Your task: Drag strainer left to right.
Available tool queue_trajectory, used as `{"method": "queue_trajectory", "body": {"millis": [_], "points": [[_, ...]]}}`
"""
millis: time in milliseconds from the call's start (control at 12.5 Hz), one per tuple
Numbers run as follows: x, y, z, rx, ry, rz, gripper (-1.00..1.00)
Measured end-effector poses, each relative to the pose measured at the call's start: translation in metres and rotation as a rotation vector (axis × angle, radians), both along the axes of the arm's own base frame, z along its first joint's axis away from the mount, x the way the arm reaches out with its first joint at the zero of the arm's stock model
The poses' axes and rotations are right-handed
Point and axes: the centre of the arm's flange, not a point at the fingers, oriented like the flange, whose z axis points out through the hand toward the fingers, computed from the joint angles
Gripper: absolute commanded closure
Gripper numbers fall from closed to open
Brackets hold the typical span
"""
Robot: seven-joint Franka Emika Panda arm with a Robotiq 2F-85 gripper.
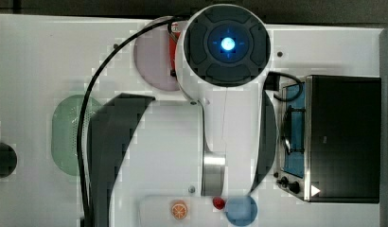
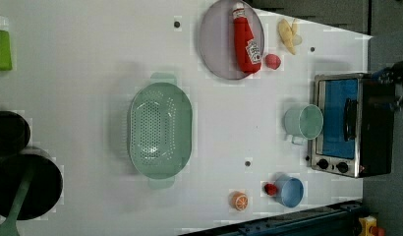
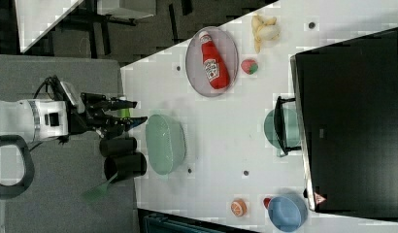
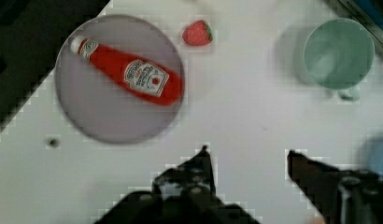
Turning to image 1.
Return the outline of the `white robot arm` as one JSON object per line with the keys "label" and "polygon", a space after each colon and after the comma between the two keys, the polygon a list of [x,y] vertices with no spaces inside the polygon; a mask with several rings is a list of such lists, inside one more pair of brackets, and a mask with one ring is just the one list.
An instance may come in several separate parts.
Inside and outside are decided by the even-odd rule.
{"label": "white robot arm", "polygon": [[265,24],[240,6],[201,9],[182,30],[177,81],[202,110],[203,196],[247,196],[273,166],[275,123],[265,92],[271,54]]}

